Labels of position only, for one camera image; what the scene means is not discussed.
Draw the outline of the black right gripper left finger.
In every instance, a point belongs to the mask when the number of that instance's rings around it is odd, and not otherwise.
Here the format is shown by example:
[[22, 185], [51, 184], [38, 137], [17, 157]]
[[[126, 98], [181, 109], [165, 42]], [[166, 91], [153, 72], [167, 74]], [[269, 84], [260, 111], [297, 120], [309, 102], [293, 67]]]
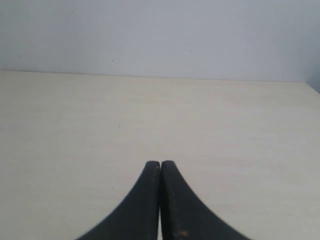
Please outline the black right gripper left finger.
[[80, 240], [156, 240], [158, 238], [160, 163], [146, 162], [122, 202]]

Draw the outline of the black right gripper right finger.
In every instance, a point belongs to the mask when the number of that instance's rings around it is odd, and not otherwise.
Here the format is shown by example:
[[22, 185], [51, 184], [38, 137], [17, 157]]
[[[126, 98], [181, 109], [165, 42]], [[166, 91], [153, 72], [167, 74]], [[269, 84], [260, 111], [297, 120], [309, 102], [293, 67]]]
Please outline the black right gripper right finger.
[[160, 216], [164, 240], [245, 240], [193, 192], [174, 161], [161, 163]]

